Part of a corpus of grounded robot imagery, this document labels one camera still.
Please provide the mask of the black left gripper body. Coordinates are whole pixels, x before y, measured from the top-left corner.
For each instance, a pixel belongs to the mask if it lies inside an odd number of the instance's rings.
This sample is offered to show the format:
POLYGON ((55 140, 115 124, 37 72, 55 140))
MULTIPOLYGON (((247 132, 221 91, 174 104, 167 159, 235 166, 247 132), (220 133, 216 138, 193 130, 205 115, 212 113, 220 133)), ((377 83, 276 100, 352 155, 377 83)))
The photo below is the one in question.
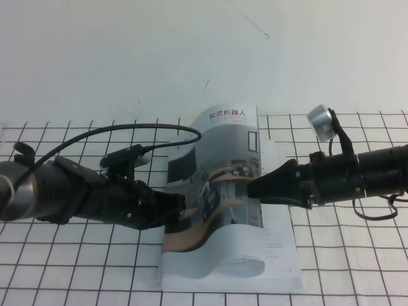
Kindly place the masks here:
POLYGON ((141 181, 110 182, 104 189, 101 220, 137 230, 153 227, 157 217, 156 192, 141 181))

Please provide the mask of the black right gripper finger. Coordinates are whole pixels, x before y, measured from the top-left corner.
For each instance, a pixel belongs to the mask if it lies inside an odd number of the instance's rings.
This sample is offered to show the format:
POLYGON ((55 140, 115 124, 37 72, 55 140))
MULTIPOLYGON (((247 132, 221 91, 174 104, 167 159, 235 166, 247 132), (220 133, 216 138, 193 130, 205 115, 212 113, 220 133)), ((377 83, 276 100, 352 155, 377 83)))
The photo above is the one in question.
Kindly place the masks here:
POLYGON ((247 195, 250 198, 295 198, 298 187, 295 172, 298 163, 290 159, 276 170, 250 181, 247 185, 247 195))
POLYGON ((264 204, 300 204, 300 195, 298 193, 272 193, 259 197, 264 204))

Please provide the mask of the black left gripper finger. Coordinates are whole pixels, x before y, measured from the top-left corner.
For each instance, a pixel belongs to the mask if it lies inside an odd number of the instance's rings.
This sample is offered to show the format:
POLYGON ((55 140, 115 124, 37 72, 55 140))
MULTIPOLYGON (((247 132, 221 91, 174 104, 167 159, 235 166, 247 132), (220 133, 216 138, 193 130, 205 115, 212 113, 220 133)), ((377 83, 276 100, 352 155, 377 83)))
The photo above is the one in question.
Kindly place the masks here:
POLYGON ((186 209, 186 197, 183 194, 155 192, 155 198, 160 210, 186 209))
POLYGON ((177 223, 180 218, 180 212, 176 210, 169 211, 160 217, 158 217, 154 223, 153 227, 161 227, 167 224, 177 223))

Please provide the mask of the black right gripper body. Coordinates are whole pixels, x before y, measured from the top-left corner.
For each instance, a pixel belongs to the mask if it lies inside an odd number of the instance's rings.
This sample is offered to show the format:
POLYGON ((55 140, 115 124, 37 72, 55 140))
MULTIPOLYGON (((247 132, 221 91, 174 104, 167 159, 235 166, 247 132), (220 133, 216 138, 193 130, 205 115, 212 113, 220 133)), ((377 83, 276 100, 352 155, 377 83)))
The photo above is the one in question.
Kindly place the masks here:
POLYGON ((363 175, 356 155, 311 155, 307 164, 296 167, 296 206, 311 209, 363 197, 363 175))

